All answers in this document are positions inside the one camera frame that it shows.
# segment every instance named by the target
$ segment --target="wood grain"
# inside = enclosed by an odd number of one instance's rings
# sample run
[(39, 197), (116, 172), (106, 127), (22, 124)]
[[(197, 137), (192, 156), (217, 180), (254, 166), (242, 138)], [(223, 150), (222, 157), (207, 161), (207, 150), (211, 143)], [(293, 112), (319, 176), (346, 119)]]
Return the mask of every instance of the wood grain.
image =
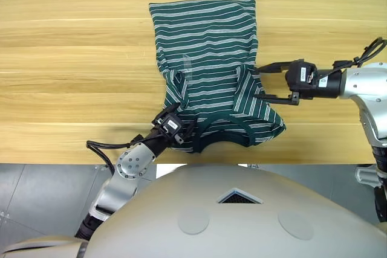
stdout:
[[(167, 1), (177, 0), (0, 0), (0, 163), (96, 164), (86, 140), (146, 134), (165, 90), (148, 3)], [(387, 36), (387, 0), (256, 1), (258, 65), (305, 58), (329, 68)], [(283, 75), (262, 82), (288, 93)], [(268, 143), (167, 150), (158, 162), (372, 162), (352, 101), (273, 107), (288, 130)]]

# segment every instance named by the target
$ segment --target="black cable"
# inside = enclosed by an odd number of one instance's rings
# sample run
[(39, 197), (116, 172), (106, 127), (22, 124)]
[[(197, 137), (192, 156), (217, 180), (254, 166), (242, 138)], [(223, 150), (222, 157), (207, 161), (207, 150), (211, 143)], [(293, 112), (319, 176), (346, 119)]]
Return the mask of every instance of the black cable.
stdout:
[(86, 147), (88, 149), (90, 149), (91, 151), (93, 151), (94, 153), (96, 153), (99, 157), (102, 158), (102, 160), (106, 163), (106, 166), (110, 170), (111, 175), (113, 175), (114, 174), (114, 166), (111, 163), (110, 159), (101, 150), (99, 150), (98, 148), (93, 147), (92, 145), (89, 145), (89, 144), (86, 144)]
[(336, 66), (330, 72), (319, 76), (319, 80), (345, 68), (350, 68), (352, 66), (357, 66), (358, 68), (360, 68), (363, 65), (363, 63), (367, 62), (368, 60), (371, 60), (378, 53), (380, 53), (386, 47), (386, 45), (387, 45), (387, 40), (381, 37), (378, 37), (368, 47), (364, 49), (364, 53), (360, 57), (355, 57), (353, 61), (351, 60), (341, 61), (343, 62), (342, 65)]
[(159, 137), (163, 137), (163, 134), (157, 134), (150, 137), (142, 138), (141, 140), (137, 140), (133, 143), (123, 143), (123, 144), (108, 144), (108, 143), (100, 143), (96, 141), (88, 140), (86, 141), (86, 147), (93, 151), (95, 154), (97, 154), (101, 159), (106, 163), (106, 166), (109, 168), (111, 174), (114, 174), (114, 166), (111, 163), (110, 159), (104, 154), (100, 149), (120, 149), (120, 148), (129, 148), (130, 146), (133, 146), (137, 143), (144, 142), (151, 139), (156, 139)]

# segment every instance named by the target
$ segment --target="vent grille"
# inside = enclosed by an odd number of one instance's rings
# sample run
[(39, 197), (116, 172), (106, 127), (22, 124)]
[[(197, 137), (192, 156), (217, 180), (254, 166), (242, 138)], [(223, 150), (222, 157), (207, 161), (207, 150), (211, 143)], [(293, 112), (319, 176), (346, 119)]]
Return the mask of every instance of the vent grille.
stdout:
[(219, 204), (262, 204), (262, 201), (242, 190), (232, 189), (222, 195)]

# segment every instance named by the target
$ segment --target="gray floor tile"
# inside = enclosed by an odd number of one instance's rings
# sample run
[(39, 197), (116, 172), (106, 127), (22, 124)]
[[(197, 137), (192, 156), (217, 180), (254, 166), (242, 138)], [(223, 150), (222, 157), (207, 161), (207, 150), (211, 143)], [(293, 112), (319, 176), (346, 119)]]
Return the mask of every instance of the gray floor tile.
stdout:
[(379, 222), (374, 204), (374, 189), (355, 179), (355, 165), (337, 165), (333, 172), (334, 186), (331, 200), (349, 209), (364, 220)]
[(26, 165), (9, 218), (44, 234), (73, 235), (96, 173), (94, 166)]
[(0, 253), (11, 244), (41, 236), (44, 236), (44, 234), (14, 221), (5, 219), (0, 226)]
[(0, 212), (7, 211), (23, 168), (24, 164), (0, 164)]
[(333, 188), (333, 167), (308, 164), (262, 164), (260, 169), (292, 179), (320, 195), (330, 198)]

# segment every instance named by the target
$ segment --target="green striped shirt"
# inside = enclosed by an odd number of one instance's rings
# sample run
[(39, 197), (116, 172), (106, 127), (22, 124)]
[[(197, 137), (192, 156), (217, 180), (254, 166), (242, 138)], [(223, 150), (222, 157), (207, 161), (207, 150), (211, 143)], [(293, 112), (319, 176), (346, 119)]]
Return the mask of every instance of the green striped shirt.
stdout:
[(150, 4), (157, 65), (166, 80), (164, 106), (197, 121), (179, 149), (201, 152), (217, 141), (251, 146), (285, 129), (254, 73), (258, 49), (255, 0), (191, 0)]

